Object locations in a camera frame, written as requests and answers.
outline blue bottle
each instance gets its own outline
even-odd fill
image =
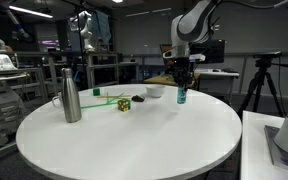
[[[184,104],[186,102],[186,91],[183,87],[178,87],[177,90],[177,104]]]

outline tripod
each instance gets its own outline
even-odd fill
[[[269,58],[269,57],[263,57],[263,58],[256,61],[255,66],[259,67],[259,70],[255,74],[255,77],[251,80],[248,91],[247,91],[247,95],[246,95],[240,109],[238,110],[238,115],[240,117],[242,117],[243,111],[247,108],[255,89],[257,89],[257,90],[256,90],[255,102],[254,102],[254,106],[253,106],[253,112],[257,111],[258,103],[259,103],[259,100],[261,97],[261,90],[262,90],[262,86],[264,85],[265,77],[267,78],[267,83],[268,83],[269,88],[271,90],[271,94],[274,97],[274,101],[275,101],[278,113],[281,117],[283,117],[283,112],[282,112],[281,106],[280,106],[278,99],[277,99],[277,96],[276,96],[277,92],[276,92],[273,80],[271,78],[271,74],[267,72],[267,68],[271,67],[272,64],[273,64],[272,58]]]

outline water bottle cap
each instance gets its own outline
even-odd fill
[[[72,77],[72,69],[71,68],[63,68],[62,69],[63,77]]]

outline small bottle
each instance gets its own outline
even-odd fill
[[[65,112],[65,119],[68,123],[77,122],[82,118],[82,113],[78,91],[72,79],[72,69],[63,68],[62,76],[63,76],[62,99]]]
[[[178,87],[177,90],[177,104],[184,104],[186,102],[186,90],[183,87]]]

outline rubik's cube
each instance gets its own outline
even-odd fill
[[[128,111],[131,109],[131,101],[130,100],[119,100],[117,101],[118,110],[120,111]]]

